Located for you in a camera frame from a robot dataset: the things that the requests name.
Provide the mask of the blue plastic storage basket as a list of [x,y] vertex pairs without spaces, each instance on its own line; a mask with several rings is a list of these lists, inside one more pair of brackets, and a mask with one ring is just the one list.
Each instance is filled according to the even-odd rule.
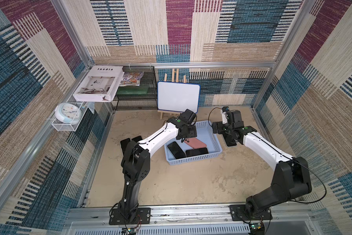
[[[215,158],[222,153],[222,147],[219,143],[218,137],[213,133],[211,121],[198,121],[195,126],[197,130],[196,138],[185,139],[184,142],[173,138],[164,145],[166,161],[170,165],[179,165]],[[173,155],[168,148],[168,145],[171,145],[173,142],[180,147],[185,154],[185,158],[177,159]]]

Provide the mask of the dark reddish phone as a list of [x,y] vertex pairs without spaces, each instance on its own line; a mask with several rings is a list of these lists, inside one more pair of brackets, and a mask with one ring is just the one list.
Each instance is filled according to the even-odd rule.
[[236,140],[232,138],[232,136],[224,137],[225,143],[227,147],[237,146]]

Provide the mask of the black phone top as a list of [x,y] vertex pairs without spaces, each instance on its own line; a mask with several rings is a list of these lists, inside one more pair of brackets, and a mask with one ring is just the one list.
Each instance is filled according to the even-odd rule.
[[123,140],[120,141],[120,147],[121,147],[123,156],[125,155],[125,151],[126,151],[127,145],[130,142],[131,142],[130,138],[126,138],[126,139],[123,139]]

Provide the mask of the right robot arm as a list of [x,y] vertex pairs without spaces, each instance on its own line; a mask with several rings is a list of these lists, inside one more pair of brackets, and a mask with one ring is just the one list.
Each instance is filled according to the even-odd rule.
[[254,151],[274,171],[271,185],[246,199],[244,205],[231,206],[233,220],[248,223],[252,220],[271,219],[270,208],[312,192],[307,161],[287,154],[267,141],[251,126],[245,126],[238,110],[220,109],[222,121],[213,122],[215,134],[223,135],[232,144]]

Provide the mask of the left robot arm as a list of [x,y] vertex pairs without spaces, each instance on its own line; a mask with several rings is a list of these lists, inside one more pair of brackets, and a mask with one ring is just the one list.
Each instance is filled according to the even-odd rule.
[[143,179],[150,172],[151,157],[168,141],[182,140],[197,136],[197,115],[187,109],[177,117],[168,118],[162,127],[141,141],[131,140],[126,147],[121,162],[124,174],[124,190],[117,210],[125,223],[134,223],[137,218],[138,195]]

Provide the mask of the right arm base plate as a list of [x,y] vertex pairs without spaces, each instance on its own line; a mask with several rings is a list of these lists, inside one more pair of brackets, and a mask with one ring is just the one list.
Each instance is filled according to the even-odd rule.
[[257,209],[246,204],[230,205],[230,213],[233,221],[242,221],[244,223],[251,223],[255,220],[272,220],[270,208]]

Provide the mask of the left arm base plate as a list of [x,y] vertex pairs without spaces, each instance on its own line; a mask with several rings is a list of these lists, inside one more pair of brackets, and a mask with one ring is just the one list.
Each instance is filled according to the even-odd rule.
[[151,219],[151,208],[137,208],[124,214],[118,208],[111,209],[109,212],[109,225],[137,225],[149,224]]

